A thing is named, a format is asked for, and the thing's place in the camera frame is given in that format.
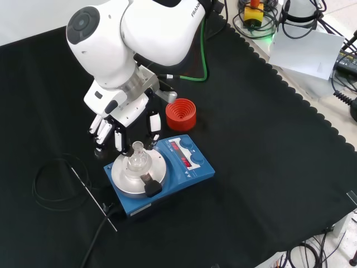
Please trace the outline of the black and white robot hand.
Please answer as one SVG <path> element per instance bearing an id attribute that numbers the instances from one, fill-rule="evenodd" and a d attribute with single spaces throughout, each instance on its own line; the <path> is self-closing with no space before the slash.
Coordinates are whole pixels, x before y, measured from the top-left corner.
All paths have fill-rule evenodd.
<path id="1" fill-rule="evenodd" d="M 93 82 L 84 102 L 95 113 L 89 133 L 95 142 L 94 153 L 97 158 L 105 157 L 104 151 L 112 137 L 115 149 L 120 154 L 129 153 L 127 128 L 144 112 L 157 89 L 158 85 L 152 85 L 135 100 L 130 100 L 128 92 L 122 89 L 107 90 Z"/>

